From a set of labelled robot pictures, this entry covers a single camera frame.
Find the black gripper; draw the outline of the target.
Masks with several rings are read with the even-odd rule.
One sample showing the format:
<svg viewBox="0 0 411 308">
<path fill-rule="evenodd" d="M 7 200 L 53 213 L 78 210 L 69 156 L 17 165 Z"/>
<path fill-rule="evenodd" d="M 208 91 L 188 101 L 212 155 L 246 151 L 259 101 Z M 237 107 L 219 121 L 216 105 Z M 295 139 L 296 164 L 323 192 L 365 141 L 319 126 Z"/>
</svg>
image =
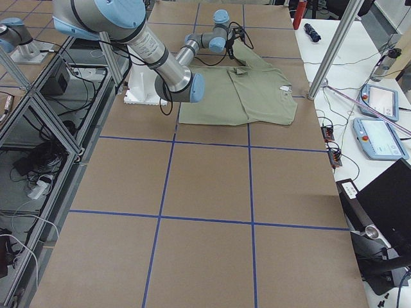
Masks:
<svg viewBox="0 0 411 308">
<path fill-rule="evenodd" d="M 231 60 L 236 59 L 234 55 L 233 45 L 234 42 L 238 39 L 240 39 L 243 44 L 245 43 L 245 30 L 242 26 L 233 27 L 233 29 L 231 30 L 231 37 L 228 39 L 228 55 Z"/>
</svg>

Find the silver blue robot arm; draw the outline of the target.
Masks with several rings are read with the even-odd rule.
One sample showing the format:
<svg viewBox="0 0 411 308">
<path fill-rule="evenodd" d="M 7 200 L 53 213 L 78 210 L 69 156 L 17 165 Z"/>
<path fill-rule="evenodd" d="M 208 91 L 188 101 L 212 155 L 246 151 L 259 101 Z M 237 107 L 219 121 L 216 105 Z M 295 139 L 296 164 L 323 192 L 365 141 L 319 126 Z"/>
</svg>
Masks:
<svg viewBox="0 0 411 308">
<path fill-rule="evenodd" d="M 204 97 L 205 80 L 180 63 L 146 24 L 143 1 L 53 1 L 56 30 L 85 40 L 108 34 L 125 44 L 157 73 L 155 90 L 167 101 L 197 103 Z"/>
<path fill-rule="evenodd" d="M 211 32 L 201 34 L 192 33 L 186 36 L 185 43 L 177 54 L 177 61 L 181 65 L 189 65 L 201 49 L 208 49 L 212 53 L 224 53 L 231 60 L 234 55 L 234 42 L 240 39 L 246 43 L 246 31 L 237 22 L 231 21 L 226 10 L 217 10 L 213 15 L 214 27 Z"/>
</svg>

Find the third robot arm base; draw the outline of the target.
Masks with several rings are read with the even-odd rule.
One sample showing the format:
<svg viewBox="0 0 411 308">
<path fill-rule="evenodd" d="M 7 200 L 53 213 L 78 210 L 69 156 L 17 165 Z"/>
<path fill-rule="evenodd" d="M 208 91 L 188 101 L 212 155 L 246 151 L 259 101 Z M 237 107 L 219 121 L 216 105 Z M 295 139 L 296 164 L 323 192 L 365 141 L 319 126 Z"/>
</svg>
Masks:
<svg viewBox="0 0 411 308">
<path fill-rule="evenodd" d="M 54 44 L 37 42 L 18 17 L 1 20 L 1 49 L 17 64 L 41 64 Z"/>
</svg>

